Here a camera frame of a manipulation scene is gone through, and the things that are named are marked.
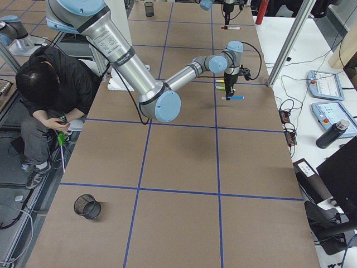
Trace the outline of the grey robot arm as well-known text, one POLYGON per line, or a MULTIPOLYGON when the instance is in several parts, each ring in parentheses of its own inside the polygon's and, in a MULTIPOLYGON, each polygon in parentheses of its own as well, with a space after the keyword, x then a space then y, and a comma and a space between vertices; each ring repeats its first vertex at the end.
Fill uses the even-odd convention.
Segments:
POLYGON ((156 80, 137 56, 134 48, 111 19, 104 1, 47 1, 48 27, 90 38, 93 45, 138 93, 141 113, 161 122, 173 121, 180 113, 177 90, 198 78, 203 72, 224 73, 226 99, 234 95, 243 44, 231 41, 220 54, 199 56, 165 81, 156 80))
MULTIPOLYGON (((215 1, 212 0, 199 0, 199 1, 194 1, 195 3, 199 4, 199 6, 205 10, 208 11, 209 9, 212 8, 213 4, 215 1)), ((238 17, 243 10, 243 7, 245 5, 245 1, 229 1, 229 0, 223 0, 219 1, 221 3, 221 14, 224 17, 224 26, 221 27, 223 30, 227 30, 230 24, 231 20, 234 20, 236 17, 238 17), (231 14, 234 11, 235 6, 239 6, 239 12, 237 15, 235 15, 233 18, 231 18, 231 14)))

